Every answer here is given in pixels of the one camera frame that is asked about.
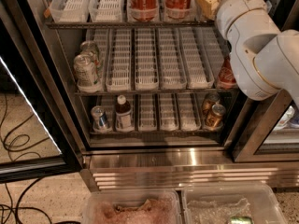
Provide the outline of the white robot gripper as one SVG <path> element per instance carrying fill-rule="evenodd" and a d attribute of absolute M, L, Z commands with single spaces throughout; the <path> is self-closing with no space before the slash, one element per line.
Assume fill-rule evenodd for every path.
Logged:
<path fill-rule="evenodd" d="M 213 21 L 216 16 L 216 27 L 230 43 L 232 51 L 259 52 L 280 33 L 267 13 L 264 0 L 195 1 L 203 16 Z"/>

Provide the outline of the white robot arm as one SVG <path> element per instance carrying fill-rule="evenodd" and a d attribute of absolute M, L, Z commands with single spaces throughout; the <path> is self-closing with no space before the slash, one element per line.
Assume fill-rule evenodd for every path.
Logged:
<path fill-rule="evenodd" d="M 299 33 L 281 32 L 264 0 L 195 0 L 231 45 L 237 86 L 262 101 L 285 90 L 299 105 Z"/>

